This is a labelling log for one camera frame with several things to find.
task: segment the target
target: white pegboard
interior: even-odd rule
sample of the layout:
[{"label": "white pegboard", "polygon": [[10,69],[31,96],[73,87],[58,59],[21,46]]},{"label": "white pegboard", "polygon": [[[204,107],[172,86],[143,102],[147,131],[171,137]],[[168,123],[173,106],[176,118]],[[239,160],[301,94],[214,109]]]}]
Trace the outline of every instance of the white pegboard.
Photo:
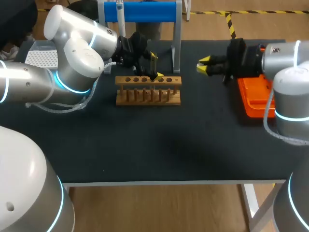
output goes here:
[{"label": "white pegboard", "polygon": [[58,68],[57,50],[29,51],[25,64],[30,64],[41,68],[57,69]]}]

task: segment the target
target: black table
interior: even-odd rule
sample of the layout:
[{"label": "black table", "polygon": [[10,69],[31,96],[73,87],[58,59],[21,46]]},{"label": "black table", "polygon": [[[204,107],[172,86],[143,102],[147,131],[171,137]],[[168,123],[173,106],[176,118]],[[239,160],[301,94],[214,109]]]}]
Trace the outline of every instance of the black table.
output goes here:
[{"label": "black table", "polygon": [[[265,41],[248,41],[249,44]],[[246,117],[236,82],[196,72],[200,58],[222,55],[229,41],[182,41],[181,106],[115,106],[115,75],[103,75],[88,106],[55,115],[4,103],[0,125],[36,142],[63,183],[136,181],[253,181],[286,179],[307,148],[266,133]],[[171,42],[152,42],[157,69],[172,75]],[[25,43],[17,61],[23,62]]]}]

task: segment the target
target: orange tray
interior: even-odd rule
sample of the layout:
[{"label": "orange tray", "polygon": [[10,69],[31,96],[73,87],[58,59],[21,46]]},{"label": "orange tray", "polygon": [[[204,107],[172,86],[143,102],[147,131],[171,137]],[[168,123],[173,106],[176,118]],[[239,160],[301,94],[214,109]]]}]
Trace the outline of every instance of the orange tray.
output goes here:
[{"label": "orange tray", "polygon": [[[272,82],[264,75],[258,78],[239,78],[238,86],[246,113],[249,117],[263,118]],[[275,117],[275,101],[272,100],[268,117]]]}]

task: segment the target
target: robotic arm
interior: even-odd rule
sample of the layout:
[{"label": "robotic arm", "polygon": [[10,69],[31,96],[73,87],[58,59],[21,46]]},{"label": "robotic arm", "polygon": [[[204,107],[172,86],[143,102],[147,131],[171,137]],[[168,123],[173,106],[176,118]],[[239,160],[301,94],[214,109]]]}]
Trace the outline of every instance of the robotic arm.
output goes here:
[{"label": "robotic arm", "polygon": [[197,70],[209,76],[223,74],[224,83],[231,77],[255,78],[264,74],[273,81],[276,122],[282,136],[272,135],[285,141],[308,144],[309,108],[305,107],[309,102],[308,60],[309,41],[247,46],[243,39],[233,39],[225,56],[203,58]]},{"label": "robotic arm", "polygon": [[81,102],[108,65],[135,67],[137,75],[152,79],[157,73],[139,65],[139,59],[150,59],[147,40],[135,32],[131,38],[117,37],[116,32],[60,5],[49,12],[44,35],[55,43],[58,70],[16,63],[0,62],[0,102],[61,103]]}]

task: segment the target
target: floor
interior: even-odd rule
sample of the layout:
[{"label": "floor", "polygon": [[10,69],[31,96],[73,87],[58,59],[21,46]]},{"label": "floor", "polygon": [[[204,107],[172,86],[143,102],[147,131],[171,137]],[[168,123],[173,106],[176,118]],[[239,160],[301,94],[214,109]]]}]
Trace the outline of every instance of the floor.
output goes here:
[{"label": "floor", "polygon": [[[36,0],[38,8],[53,4]],[[66,6],[67,0],[59,0]],[[216,10],[308,10],[307,0],[192,0],[192,11]],[[39,12],[36,39],[44,39],[47,12]],[[233,14],[237,37],[245,39],[309,39],[307,14]],[[126,24],[126,34],[134,24]],[[171,40],[172,25],[165,23],[162,39]],[[224,17],[192,15],[183,21],[183,40],[230,39]],[[259,204],[272,185],[254,185]],[[244,203],[238,185],[136,186],[73,188],[76,232],[247,232]],[[272,223],[264,232],[274,231]]]}]

